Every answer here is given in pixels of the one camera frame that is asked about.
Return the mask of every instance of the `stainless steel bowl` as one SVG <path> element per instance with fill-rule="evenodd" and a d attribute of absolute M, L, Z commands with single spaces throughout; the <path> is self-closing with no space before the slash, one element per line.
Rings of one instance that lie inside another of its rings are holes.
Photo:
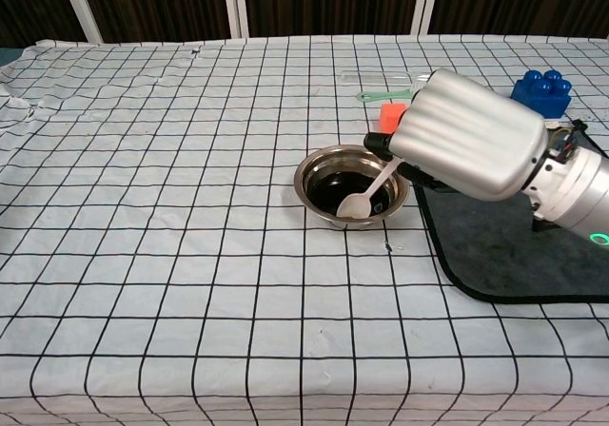
<path fill-rule="evenodd" d="M 307 192 L 319 181 L 336 172 L 357 172 L 374 179 L 386 163 L 360 145 L 334 145 L 322 148 L 306 157 L 294 173 L 294 188 L 304 205 L 328 222 L 340 228 L 363 228 L 380 222 L 397 212 L 408 198 L 409 183 L 397 172 L 385 181 L 383 188 L 389 197 L 385 211 L 367 219 L 339 218 L 317 207 Z"/>

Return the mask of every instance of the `grid tablecloth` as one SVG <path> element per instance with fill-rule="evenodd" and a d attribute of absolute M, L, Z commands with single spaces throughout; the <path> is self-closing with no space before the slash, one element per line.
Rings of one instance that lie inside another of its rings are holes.
<path fill-rule="evenodd" d="M 362 231 L 295 196 L 307 152 L 375 127 L 343 69 L 434 68 L 503 94 L 557 68 L 609 149 L 600 40 L 42 42 L 2 68 L 0 425 L 609 424 L 608 305 L 472 300 L 413 195 Z"/>

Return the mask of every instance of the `dark liquid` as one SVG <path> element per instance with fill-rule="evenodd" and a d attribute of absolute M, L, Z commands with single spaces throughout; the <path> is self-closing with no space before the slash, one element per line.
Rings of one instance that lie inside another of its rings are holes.
<path fill-rule="evenodd" d="M 357 172 L 335 172 L 321 179 L 307 190 L 308 199 L 322 211 L 336 215 L 339 205 L 351 193 L 364 193 L 374 182 Z M 377 215 L 389 207 L 389 194 L 383 187 L 379 188 L 372 199 L 372 212 Z"/>

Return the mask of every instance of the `orange block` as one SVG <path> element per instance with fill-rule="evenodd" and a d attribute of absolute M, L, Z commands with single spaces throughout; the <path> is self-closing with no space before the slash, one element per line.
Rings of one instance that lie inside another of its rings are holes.
<path fill-rule="evenodd" d="M 381 106 L 381 116 L 379 117 L 379 128 L 382 133 L 391 134 L 398 129 L 400 119 L 406 112 L 407 106 L 404 103 L 387 103 Z"/>

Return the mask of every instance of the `blue toy block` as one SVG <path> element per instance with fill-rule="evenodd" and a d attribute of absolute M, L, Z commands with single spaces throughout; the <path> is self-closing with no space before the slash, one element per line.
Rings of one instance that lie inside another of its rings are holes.
<path fill-rule="evenodd" d="M 514 85 L 510 98 L 530 107 L 546 119 L 559 119 L 571 102 L 571 83 L 551 69 L 543 75 L 537 70 L 526 71 Z"/>

